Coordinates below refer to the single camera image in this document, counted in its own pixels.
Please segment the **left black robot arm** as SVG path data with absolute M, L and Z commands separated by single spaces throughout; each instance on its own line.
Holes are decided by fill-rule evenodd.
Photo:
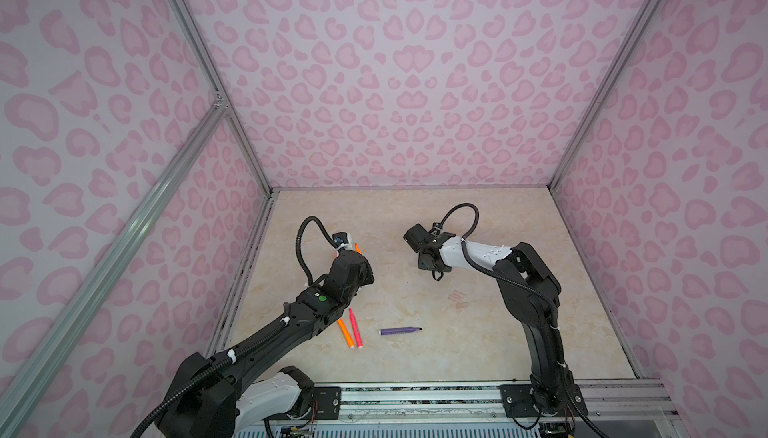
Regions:
M 318 336 L 350 306 L 360 288 L 374 282 L 361 253 L 341 250 L 328 273 L 308 286 L 272 322 L 228 349 L 205 357 L 195 352 L 179 365 L 162 402 L 133 431 L 154 425 L 165 437 L 232 437 L 254 421 L 308 407 L 309 378 L 296 368 L 258 378 L 288 352 Z

